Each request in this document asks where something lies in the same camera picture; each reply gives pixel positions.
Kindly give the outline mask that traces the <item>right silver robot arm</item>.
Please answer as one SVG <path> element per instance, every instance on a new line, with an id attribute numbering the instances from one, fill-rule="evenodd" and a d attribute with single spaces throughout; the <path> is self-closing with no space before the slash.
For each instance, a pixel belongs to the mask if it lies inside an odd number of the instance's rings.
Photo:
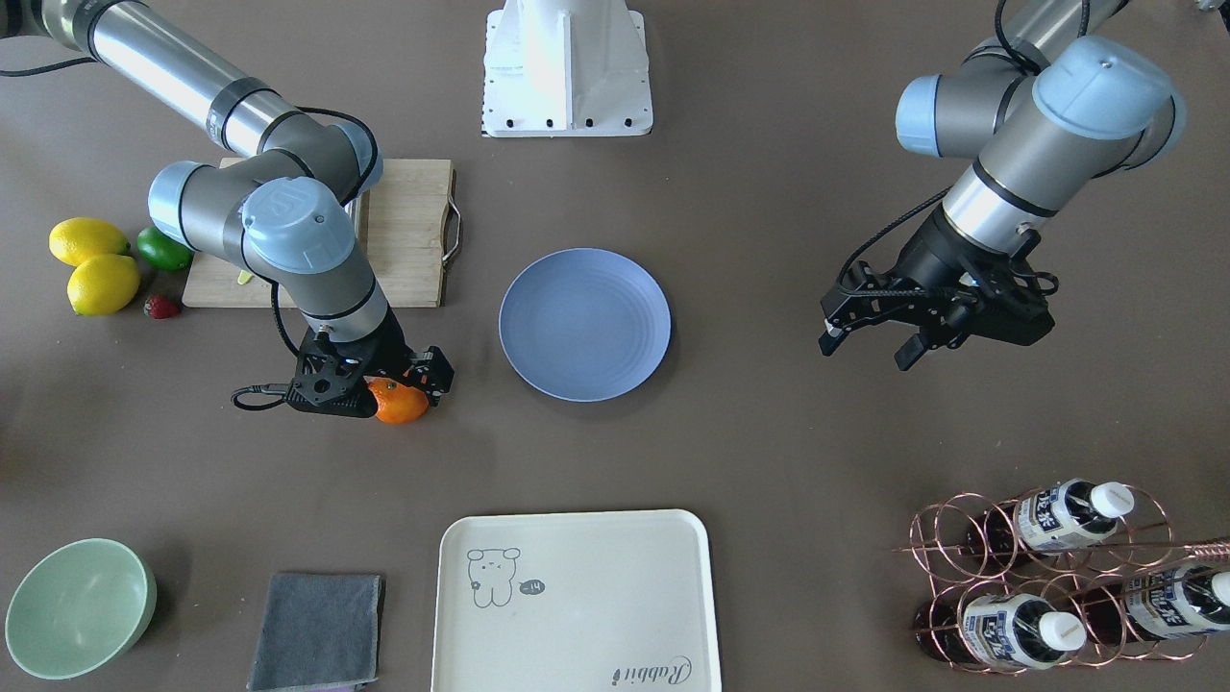
<path id="1" fill-rule="evenodd" d="M 454 369 L 438 347 L 415 352 L 357 245 L 351 202 L 381 179 L 360 120 L 296 107 L 141 1 L 5 1 L 2 36 L 48 37 L 109 66 L 194 122 L 240 161 L 180 161 L 151 183 L 155 225 L 284 289 L 308 320 L 288 383 L 247 386 L 264 407 L 327 415 L 378 413 L 370 377 L 417 388 L 438 406 Z"/>

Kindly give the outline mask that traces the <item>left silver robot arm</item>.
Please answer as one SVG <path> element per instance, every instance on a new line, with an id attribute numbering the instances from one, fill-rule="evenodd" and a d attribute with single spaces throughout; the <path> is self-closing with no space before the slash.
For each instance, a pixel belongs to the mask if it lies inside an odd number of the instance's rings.
<path id="1" fill-rule="evenodd" d="M 911 368 L 967 338 L 1032 345 L 1053 329 L 1059 281 L 1028 254 L 1041 230 L 1095 177 L 1168 152 L 1187 106 L 1154 61 L 1095 34 L 1121 1 L 1033 1 L 966 57 L 920 76 L 898 101 L 909 152 L 967 159 L 954 186 L 922 202 L 925 219 L 895 265 L 855 251 L 822 301 L 831 355 L 855 329 L 897 321 L 918 333 L 895 352 Z"/>

